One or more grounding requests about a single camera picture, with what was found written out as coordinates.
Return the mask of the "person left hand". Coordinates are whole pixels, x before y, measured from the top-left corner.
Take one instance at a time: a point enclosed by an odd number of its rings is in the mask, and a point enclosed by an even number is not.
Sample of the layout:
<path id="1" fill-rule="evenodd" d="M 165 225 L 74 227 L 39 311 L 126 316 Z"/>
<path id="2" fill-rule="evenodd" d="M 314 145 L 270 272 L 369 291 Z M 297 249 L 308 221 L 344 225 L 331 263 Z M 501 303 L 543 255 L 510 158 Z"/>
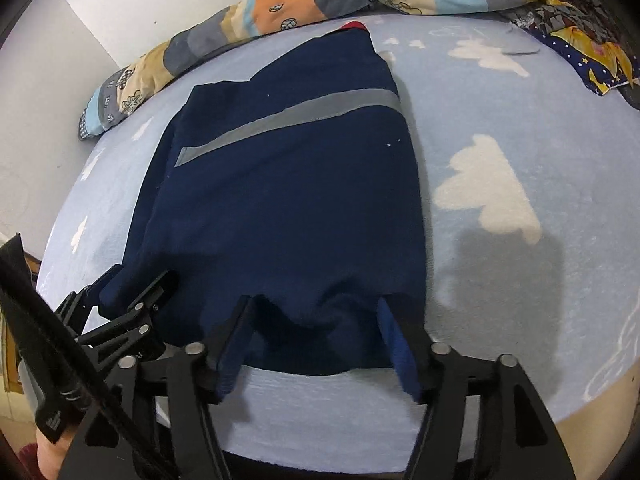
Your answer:
<path id="1" fill-rule="evenodd" d="M 55 443 L 52 443 L 39 429 L 36 429 L 37 460 L 43 478 L 47 480 L 56 480 L 58 478 L 62 463 L 72 445 L 76 431 L 76 427 L 67 427 L 61 437 Z"/>

